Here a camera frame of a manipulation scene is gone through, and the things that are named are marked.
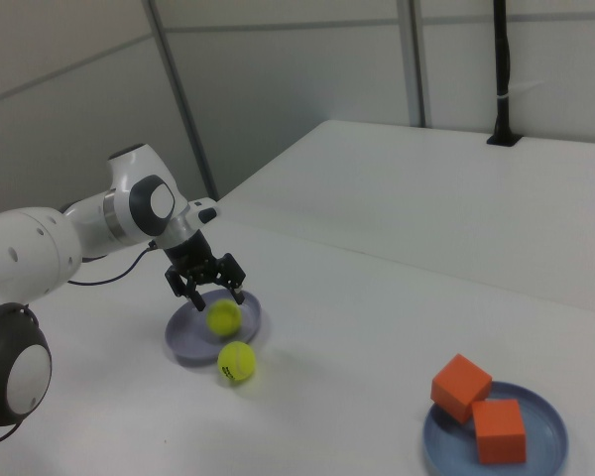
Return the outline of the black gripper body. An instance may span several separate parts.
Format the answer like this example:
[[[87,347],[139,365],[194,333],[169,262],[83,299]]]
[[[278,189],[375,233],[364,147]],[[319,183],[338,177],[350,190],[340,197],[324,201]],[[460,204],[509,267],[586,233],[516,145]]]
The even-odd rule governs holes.
[[[164,252],[171,262],[170,267],[174,267],[185,280],[192,278],[198,286],[216,283],[217,259],[200,230]]]

